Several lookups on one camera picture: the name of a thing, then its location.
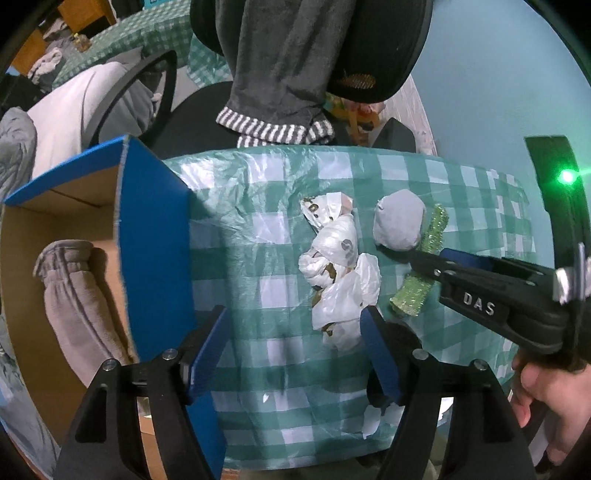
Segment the gray blanket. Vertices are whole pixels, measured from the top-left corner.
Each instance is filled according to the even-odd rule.
[[[246,0],[241,23],[236,5],[216,0],[217,36],[234,77],[217,122],[242,134],[239,147],[330,141],[322,106],[355,0]]]
[[[33,120],[20,108],[0,120],[0,202],[31,180],[37,148]]]

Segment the gray towel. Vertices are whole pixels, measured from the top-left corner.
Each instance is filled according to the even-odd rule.
[[[45,284],[47,319],[61,351],[87,387],[105,360],[130,363],[105,297],[89,271],[91,251],[92,243],[85,240],[53,242],[43,249],[33,271]]]
[[[217,36],[234,77],[217,122],[239,147],[328,143],[326,86],[355,0],[246,0],[236,45],[235,0],[216,0]]]

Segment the black headrest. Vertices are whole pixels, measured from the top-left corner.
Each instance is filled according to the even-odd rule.
[[[232,53],[237,54],[245,1],[233,1],[235,11],[223,21],[226,32],[229,22],[235,24],[236,35],[231,40],[236,45]],[[201,43],[223,55],[215,3],[192,0],[191,27]],[[357,0],[328,92],[362,103],[383,102],[394,95],[425,45],[432,12],[433,0]],[[236,58],[228,60],[236,63]]]

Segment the table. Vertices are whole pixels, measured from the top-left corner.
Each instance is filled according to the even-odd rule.
[[[342,191],[354,199],[359,251],[378,257],[378,305],[386,317],[388,299],[409,266],[374,245],[374,208],[385,194],[408,188],[429,211],[441,203],[450,217],[445,247],[535,262],[525,193],[514,177],[495,170],[358,147],[261,147],[165,163],[193,191],[195,308],[206,312],[223,304],[233,316],[233,339],[212,384],[228,468],[348,459],[386,449],[395,433],[395,426],[382,422],[363,440],[367,355],[363,347],[331,350],[311,328],[313,291],[297,266],[314,238],[300,212],[302,197]],[[431,292],[419,317],[406,319],[424,347],[445,362],[482,358],[506,381],[515,346],[443,307],[438,293]],[[151,338],[150,348],[167,348],[158,344],[158,332],[146,328],[141,337]]]
[[[190,6],[191,0],[171,0],[131,15],[95,35],[87,51],[76,52],[66,61],[53,82],[53,88],[94,65],[137,47],[143,47],[145,56],[163,50],[175,50],[178,66],[185,66],[193,37],[189,21]]]

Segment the green glitter tube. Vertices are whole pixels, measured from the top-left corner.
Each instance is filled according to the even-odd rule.
[[[440,204],[436,204],[429,228],[423,235],[421,245],[418,247],[421,252],[436,254],[441,250],[443,231],[447,227],[448,221],[449,215],[445,208]],[[402,282],[402,287],[396,292],[396,295],[390,299],[390,305],[398,313],[416,317],[421,311],[432,286],[433,280],[420,277],[411,272]]]

